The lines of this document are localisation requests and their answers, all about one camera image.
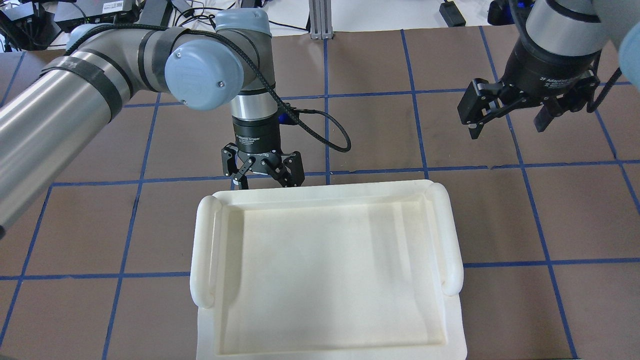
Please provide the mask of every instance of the metal post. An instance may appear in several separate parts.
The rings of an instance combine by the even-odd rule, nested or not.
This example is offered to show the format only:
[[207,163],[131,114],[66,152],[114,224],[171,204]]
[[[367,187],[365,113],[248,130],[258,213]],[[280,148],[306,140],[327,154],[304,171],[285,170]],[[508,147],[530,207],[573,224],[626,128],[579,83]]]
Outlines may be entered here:
[[331,0],[309,0],[309,21],[312,39],[333,38]]

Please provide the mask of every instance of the white plastic bin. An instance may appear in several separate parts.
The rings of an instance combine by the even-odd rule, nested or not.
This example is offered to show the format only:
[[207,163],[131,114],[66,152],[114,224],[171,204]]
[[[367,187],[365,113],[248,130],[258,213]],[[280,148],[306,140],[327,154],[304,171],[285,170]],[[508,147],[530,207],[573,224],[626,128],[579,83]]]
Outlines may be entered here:
[[196,219],[197,359],[464,359],[462,280],[440,184],[218,192]]

